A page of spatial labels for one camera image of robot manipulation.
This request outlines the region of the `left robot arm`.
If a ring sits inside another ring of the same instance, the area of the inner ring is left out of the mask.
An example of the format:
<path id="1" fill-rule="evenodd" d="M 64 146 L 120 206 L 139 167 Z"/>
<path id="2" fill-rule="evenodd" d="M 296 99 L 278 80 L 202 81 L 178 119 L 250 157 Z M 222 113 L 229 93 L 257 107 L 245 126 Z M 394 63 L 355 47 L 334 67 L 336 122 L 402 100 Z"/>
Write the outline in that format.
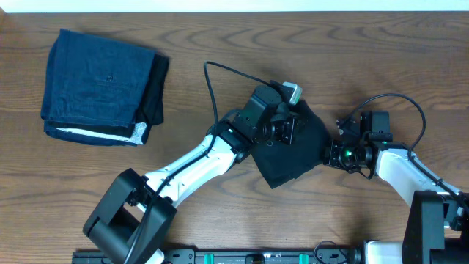
<path id="1" fill-rule="evenodd" d="M 192 151 L 159 170 L 119 174 L 83 233 L 113 263 L 162 263 L 160 250 L 177 206 L 207 181 L 242 162 L 260 143 L 291 144 L 302 93 L 297 84 L 259 85 L 233 120 L 221 120 Z"/>

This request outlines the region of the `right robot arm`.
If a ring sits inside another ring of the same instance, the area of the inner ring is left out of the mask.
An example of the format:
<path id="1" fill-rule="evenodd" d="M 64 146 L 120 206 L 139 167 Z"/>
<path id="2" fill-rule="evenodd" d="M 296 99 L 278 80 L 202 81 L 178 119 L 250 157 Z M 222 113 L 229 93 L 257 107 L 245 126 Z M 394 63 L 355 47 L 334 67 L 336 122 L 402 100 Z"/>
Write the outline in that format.
<path id="1" fill-rule="evenodd" d="M 366 111 L 359 121 L 336 124 L 341 138 L 325 149 L 325 165 L 350 174 L 368 169 L 368 179 L 384 180 L 410 208 L 402 241 L 366 241 L 349 263 L 467 263 L 468 194 L 393 141 L 388 112 Z"/>

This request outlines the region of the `black t-shirt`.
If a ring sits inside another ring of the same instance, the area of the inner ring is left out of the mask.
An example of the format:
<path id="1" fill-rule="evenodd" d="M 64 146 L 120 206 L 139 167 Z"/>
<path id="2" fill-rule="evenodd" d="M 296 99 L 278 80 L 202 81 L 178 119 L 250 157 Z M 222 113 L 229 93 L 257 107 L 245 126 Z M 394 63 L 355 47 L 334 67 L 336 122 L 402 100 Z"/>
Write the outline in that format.
<path id="1" fill-rule="evenodd" d="M 251 152 L 261 175 L 271 188 L 279 187 L 320 165 L 324 150 L 330 143 L 328 129 L 307 102 L 301 100 L 290 110 L 299 114 L 303 122 L 292 144 L 257 144 Z"/>

